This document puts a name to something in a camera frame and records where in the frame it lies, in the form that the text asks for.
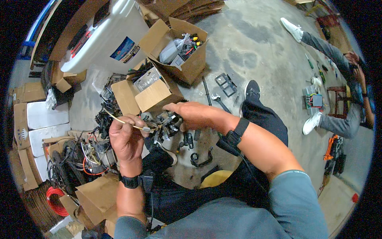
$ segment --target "label sticker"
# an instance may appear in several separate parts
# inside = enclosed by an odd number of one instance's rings
[[[121,45],[111,54],[111,58],[128,63],[139,51],[140,47],[130,38],[126,37]]]

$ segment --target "red stool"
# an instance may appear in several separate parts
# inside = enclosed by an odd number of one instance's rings
[[[351,100],[351,97],[347,97],[347,90],[346,86],[335,86],[335,87],[328,87],[326,89],[327,91],[334,91],[335,92],[335,110],[334,114],[328,114],[328,116],[333,116],[340,119],[346,119],[348,112],[349,112],[349,106],[348,101]],[[338,113],[338,102],[343,101],[343,114]]]

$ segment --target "red cable coil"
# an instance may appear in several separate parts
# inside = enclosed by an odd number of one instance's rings
[[[47,191],[47,202],[50,208],[58,215],[60,216],[69,216],[69,213],[67,210],[62,206],[62,204],[53,203],[50,201],[50,196],[52,194],[57,194],[58,196],[62,197],[65,196],[64,192],[61,189],[54,189],[53,187],[50,187]]]

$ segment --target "gray pants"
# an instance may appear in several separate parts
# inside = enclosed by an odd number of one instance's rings
[[[316,38],[305,31],[301,41],[316,48],[330,58],[337,65],[339,71],[346,79],[352,96],[357,95],[356,87],[358,87],[359,83],[356,81],[353,70],[349,66],[348,59],[337,47],[329,44],[321,38]],[[346,119],[322,115],[319,127],[344,138],[354,138],[358,132],[361,118],[363,118],[363,107],[357,97],[354,97],[352,98],[352,104]]]

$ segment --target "white foam block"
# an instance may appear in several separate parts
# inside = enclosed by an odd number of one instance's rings
[[[39,171],[41,180],[45,182],[48,178],[47,176],[48,163],[45,156],[43,155],[43,156],[34,158],[34,161],[36,162],[37,170]]]
[[[27,104],[26,115],[29,129],[37,130],[69,123],[68,103],[57,106],[55,110],[47,109],[45,101]]]
[[[67,131],[69,130],[70,124],[63,124],[29,131],[29,140],[31,141],[33,156],[37,158],[44,155],[42,148],[43,139],[67,135]]]

